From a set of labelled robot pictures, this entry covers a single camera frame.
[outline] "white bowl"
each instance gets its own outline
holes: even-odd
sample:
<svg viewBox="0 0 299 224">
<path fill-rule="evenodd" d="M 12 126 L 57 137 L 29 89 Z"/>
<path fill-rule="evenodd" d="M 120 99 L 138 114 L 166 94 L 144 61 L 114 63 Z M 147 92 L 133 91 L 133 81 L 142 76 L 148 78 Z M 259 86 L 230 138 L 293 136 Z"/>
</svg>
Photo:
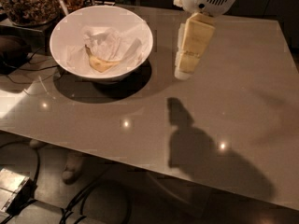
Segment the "white bowl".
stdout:
<svg viewBox="0 0 299 224">
<path fill-rule="evenodd" d="M 138 38 L 141 41 L 137 63 L 132 65 L 130 59 L 127 59 L 104 73 L 91 68 L 87 54 L 84 53 L 87 59 L 83 59 L 78 53 L 79 50 L 80 52 L 85 51 L 82 29 L 86 26 L 109 27 L 116 29 L 121 34 L 137 28 L 137 31 L 130 33 L 131 38 Z M 50 36 L 50 52 L 57 64 L 76 76 L 100 83 L 116 82 L 127 77 L 146 61 L 150 55 L 152 44 L 152 33 L 144 20 L 127 9 L 111 6 L 85 7 L 77 10 L 64 17 Z"/>
</svg>

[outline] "floor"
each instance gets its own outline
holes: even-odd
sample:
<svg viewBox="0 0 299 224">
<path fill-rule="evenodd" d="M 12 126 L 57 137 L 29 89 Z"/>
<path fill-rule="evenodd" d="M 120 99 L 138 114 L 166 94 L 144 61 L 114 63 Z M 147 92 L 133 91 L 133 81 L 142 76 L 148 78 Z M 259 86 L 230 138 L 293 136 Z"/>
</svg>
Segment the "floor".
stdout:
<svg viewBox="0 0 299 224">
<path fill-rule="evenodd" d="M 299 68 L 299 52 L 294 52 L 293 58 Z M 11 141 L 18 142 L 1 147 Z M 37 155 L 24 144 L 27 141 L 17 135 L 0 132 L 0 167 L 34 179 Z M 38 150 L 40 169 L 35 191 L 36 202 L 23 209 L 8 223 L 299 223 L 299 212 L 288 208 L 216 189 L 195 187 L 185 181 L 136 170 L 93 156 L 86 156 L 78 181 L 66 185 L 62 181 L 62 171 L 67 153 L 65 148 L 51 145 Z M 95 183 L 94 189 L 86 188 L 92 182 Z M 76 202 L 71 209 L 72 214 L 63 222 L 63 210 L 81 190 L 86 191 L 86 199 Z M 0 212 L 0 221 L 6 217 L 6 213 Z"/>
</svg>

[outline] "table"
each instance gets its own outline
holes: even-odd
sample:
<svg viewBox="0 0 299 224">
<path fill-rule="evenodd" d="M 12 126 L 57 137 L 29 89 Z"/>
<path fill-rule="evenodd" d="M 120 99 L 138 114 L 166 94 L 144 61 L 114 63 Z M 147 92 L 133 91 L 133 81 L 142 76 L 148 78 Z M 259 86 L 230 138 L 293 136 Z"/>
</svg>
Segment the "table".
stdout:
<svg viewBox="0 0 299 224">
<path fill-rule="evenodd" d="M 187 14 L 127 8 L 154 36 L 141 70 L 118 88 L 57 68 L 1 76 L 0 129 L 299 209 L 299 76 L 278 23 L 218 17 L 200 66 L 178 81 Z"/>
</svg>

